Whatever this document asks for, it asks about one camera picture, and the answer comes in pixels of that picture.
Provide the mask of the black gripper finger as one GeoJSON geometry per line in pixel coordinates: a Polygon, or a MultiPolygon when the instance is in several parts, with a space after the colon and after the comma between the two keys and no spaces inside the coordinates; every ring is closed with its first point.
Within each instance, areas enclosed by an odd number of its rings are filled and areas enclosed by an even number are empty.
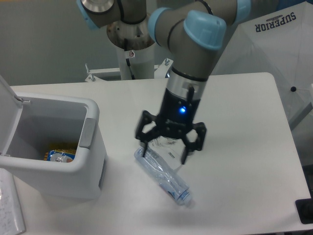
{"type": "Polygon", "coordinates": [[[135,129],[135,138],[140,141],[141,146],[143,147],[142,157],[145,157],[146,151],[148,149],[148,143],[160,137],[165,132],[165,121],[161,119],[159,116],[154,116],[150,114],[148,111],[143,110],[138,121],[138,124],[135,129]],[[146,125],[154,123],[155,126],[150,130],[144,132],[144,128],[146,125]]]}
{"type": "Polygon", "coordinates": [[[184,128],[182,131],[181,140],[183,141],[185,148],[181,156],[181,164],[185,164],[187,156],[191,152],[194,152],[195,150],[201,151],[203,149],[206,131],[207,128],[203,122],[192,123],[184,128]],[[194,141],[190,141],[187,137],[187,134],[192,130],[195,130],[197,133],[197,137],[194,141]]]}

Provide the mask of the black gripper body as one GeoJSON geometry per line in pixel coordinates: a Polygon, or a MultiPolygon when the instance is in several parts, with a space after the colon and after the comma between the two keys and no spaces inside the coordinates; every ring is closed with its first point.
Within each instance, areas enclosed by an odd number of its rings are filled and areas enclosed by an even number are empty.
{"type": "Polygon", "coordinates": [[[165,90],[160,112],[156,118],[156,127],[160,136],[183,139],[191,131],[198,131],[201,123],[194,123],[194,117],[200,100],[194,99],[195,89],[189,88],[184,97],[165,90]]]}

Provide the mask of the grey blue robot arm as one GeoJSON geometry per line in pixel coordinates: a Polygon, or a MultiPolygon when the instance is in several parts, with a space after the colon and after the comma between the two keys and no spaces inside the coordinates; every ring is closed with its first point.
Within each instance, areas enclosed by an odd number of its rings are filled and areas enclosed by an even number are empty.
{"type": "Polygon", "coordinates": [[[144,0],[79,0],[77,6],[90,28],[106,27],[110,41],[122,50],[122,78],[154,74],[154,65],[144,62],[148,55],[139,55],[154,45],[174,56],[160,112],[143,111],[135,130],[143,148],[161,136],[182,140],[182,163],[202,150],[206,126],[193,119],[226,28],[250,14],[251,1],[196,0],[177,9],[158,8],[152,14],[147,13],[144,0]]]}

